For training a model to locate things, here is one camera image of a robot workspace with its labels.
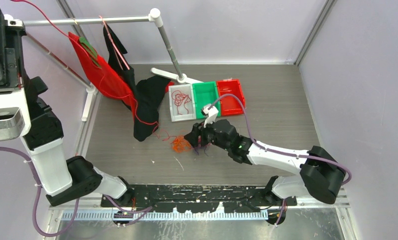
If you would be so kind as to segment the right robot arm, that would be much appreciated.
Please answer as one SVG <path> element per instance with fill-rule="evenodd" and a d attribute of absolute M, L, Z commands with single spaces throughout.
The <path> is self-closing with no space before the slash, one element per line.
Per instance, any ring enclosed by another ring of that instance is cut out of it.
<path fill-rule="evenodd" d="M 349 173 L 324 148 L 295 150 L 271 146 L 239 134 L 228 120 L 210 124 L 195 123 L 184 139 L 193 147 L 214 145 L 227 152 L 239 164 L 268 166 L 291 173 L 291 176 L 272 176 L 264 189 L 270 205 L 278 205 L 289 197 L 311 196 L 332 205 Z"/>

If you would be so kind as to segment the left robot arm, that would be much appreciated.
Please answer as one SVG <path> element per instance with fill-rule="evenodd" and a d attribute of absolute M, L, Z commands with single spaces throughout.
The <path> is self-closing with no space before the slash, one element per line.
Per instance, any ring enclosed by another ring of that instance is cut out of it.
<path fill-rule="evenodd" d="M 40 97 L 48 87 L 25 70 L 25 35 L 24 24 L 6 19 L 0 8 L 0 142 L 21 139 L 34 178 L 54 207 L 91 193 L 130 205 L 134 190 L 125 179 L 102 172 L 83 156 L 65 157 L 62 123 Z"/>

